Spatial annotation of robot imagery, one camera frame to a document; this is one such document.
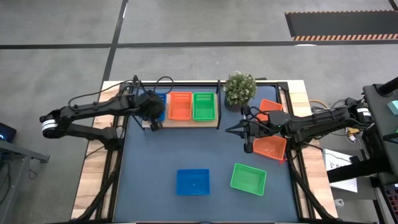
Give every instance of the gray floor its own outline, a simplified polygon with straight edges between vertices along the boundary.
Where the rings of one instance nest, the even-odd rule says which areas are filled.
[[[0,45],[110,43],[120,6],[121,0],[0,0]],[[387,0],[130,0],[119,42],[290,40],[284,12],[372,9],[391,7]],[[39,176],[26,178],[13,223],[69,219],[87,141],[43,138],[39,116],[99,90],[108,53],[0,50],[0,122],[19,131],[18,145],[51,154],[46,165],[31,163]],[[303,79],[309,98],[330,104],[359,98],[363,85],[394,78],[397,56],[397,45],[119,49],[110,80],[133,75],[214,80],[241,70],[268,79]],[[322,146],[359,149],[337,136],[322,139]],[[368,217],[359,219],[358,208]],[[338,213],[351,221],[377,220],[369,201],[349,202]]]

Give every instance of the blue basket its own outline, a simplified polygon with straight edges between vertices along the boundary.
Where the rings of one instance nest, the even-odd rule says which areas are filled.
[[[158,95],[160,97],[160,99],[163,100],[164,107],[166,108],[166,97],[167,97],[167,95],[164,94],[164,93],[156,93],[156,95]],[[162,115],[159,118],[157,118],[157,120],[158,121],[164,121],[164,114],[166,114],[166,110],[163,111]]]
[[[177,195],[210,194],[209,169],[177,170]]]

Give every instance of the green tray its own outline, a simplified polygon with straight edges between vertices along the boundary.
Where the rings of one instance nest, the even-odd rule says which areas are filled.
[[[263,196],[266,178],[267,172],[264,170],[235,163],[231,187]]]
[[[216,119],[214,93],[193,93],[193,120],[213,121]]]

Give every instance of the orange tray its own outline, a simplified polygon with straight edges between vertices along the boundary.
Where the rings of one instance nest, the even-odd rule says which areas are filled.
[[[262,156],[267,156],[281,161],[284,159],[286,139],[279,136],[269,136],[255,139],[253,151]]]
[[[261,105],[260,105],[260,110],[262,111],[272,111],[272,110],[282,110],[283,106],[280,103],[275,103],[270,100],[262,99],[261,100]],[[268,115],[266,114],[259,114],[257,117],[261,121],[268,121]]]
[[[179,121],[188,121],[192,114],[191,92],[170,92],[169,118]]]

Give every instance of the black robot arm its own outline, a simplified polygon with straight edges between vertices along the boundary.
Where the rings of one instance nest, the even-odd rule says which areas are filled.
[[[156,131],[162,128],[156,119],[161,116],[164,109],[165,106],[162,99],[151,90],[144,90],[141,95],[123,95],[119,92],[115,97],[105,102],[64,106],[59,110],[53,110],[49,114],[41,116],[40,122],[42,123],[42,133],[46,138],[74,136],[88,140],[97,139],[104,144],[105,149],[115,150],[122,143],[122,139],[116,133],[116,128],[99,129],[73,124],[72,122],[106,114],[114,116],[133,115],[150,121],[151,129]]]
[[[306,117],[291,116],[283,111],[259,111],[268,115],[268,121],[261,121],[256,114],[251,113],[251,109],[249,106],[242,109],[242,114],[246,118],[252,116],[251,118],[242,119],[239,124],[226,129],[226,132],[237,134],[246,140],[244,144],[246,153],[253,152],[252,145],[255,138],[281,133],[292,139],[293,146],[301,147],[313,138],[325,136],[333,131],[343,128],[366,129],[373,122],[367,108],[360,101],[351,98],[346,100],[344,107]],[[243,128],[243,131],[234,131],[236,128]]]

